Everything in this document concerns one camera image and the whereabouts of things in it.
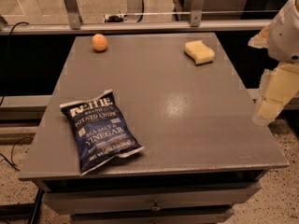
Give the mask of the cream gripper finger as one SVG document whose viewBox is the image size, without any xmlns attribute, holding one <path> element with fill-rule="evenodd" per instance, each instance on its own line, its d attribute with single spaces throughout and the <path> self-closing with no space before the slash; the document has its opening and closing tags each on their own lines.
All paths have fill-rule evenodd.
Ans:
<svg viewBox="0 0 299 224">
<path fill-rule="evenodd" d="M 260 80 L 253 122 L 268 125 L 298 92 L 298 63 L 280 62 L 274 70 L 265 69 Z"/>
<path fill-rule="evenodd" d="M 257 35 L 249 40 L 248 45 L 256 49 L 267 49 L 269 28 L 269 25 L 265 26 Z"/>
</svg>

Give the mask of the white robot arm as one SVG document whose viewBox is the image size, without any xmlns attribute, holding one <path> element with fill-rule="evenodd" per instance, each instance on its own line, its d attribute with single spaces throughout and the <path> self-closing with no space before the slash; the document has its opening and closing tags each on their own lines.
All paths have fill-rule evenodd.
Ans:
<svg viewBox="0 0 299 224">
<path fill-rule="evenodd" d="M 256 49 L 267 49 L 278 61 L 265 69 L 260 80 L 253 121 L 268 125 L 299 92 L 299 0 L 288 0 L 271 23 L 249 40 Z"/>
</svg>

